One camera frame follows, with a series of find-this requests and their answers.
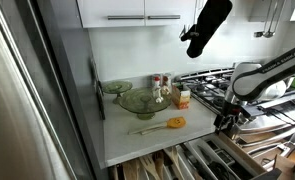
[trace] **orange spatula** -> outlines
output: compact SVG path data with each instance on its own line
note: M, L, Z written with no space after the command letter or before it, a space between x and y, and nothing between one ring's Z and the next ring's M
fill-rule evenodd
M181 128L185 126L185 124L186 120L184 117L175 117L170 118L168 121L151 125L139 130L129 131L128 134L141 133L142 135L144 135L163 128Z

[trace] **green glass dish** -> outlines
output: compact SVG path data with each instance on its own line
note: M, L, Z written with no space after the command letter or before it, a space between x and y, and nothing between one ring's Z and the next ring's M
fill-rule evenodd
M124 109L136 113L139 119L148 120L155 116L155 112L166 109L171 104L170 95L162 95L164 100L156 103L152 88L131 89L120 98L119 105Z
M119 104L121 98L120 93L126 92L133 87L133 84L128 81L114 81L103 86L103 92L107 94L117 94L117 97L113 100L114 104Z

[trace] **cabinet handle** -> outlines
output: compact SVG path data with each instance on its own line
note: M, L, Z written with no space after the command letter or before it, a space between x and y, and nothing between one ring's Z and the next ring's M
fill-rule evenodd
M148 16L148 19L180 19L180 15Z
M131 19L145 19L143 15L132 16L107 16L108 20L131 20Z

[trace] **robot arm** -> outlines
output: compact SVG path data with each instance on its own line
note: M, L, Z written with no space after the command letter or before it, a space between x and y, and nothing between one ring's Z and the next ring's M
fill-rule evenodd
M282 96L286 91L283 80L294 74L295 48L263 66L257 63L239 64L225 93L222 112L214 122L218 128L216 130L219 132L228 123L231 128L233 122L229 122L229 119L239 114L240 106L245 105L246 101L271 100Z
M239 100L256 100L270 85L294 74L295 48L255 70L237 75L232 82L232 91Z

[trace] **small carton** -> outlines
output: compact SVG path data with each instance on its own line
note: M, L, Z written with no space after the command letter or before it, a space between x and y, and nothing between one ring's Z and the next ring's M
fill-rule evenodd
M185 84L173 83L171 98L178 109L188 109L190 101L190 89Z

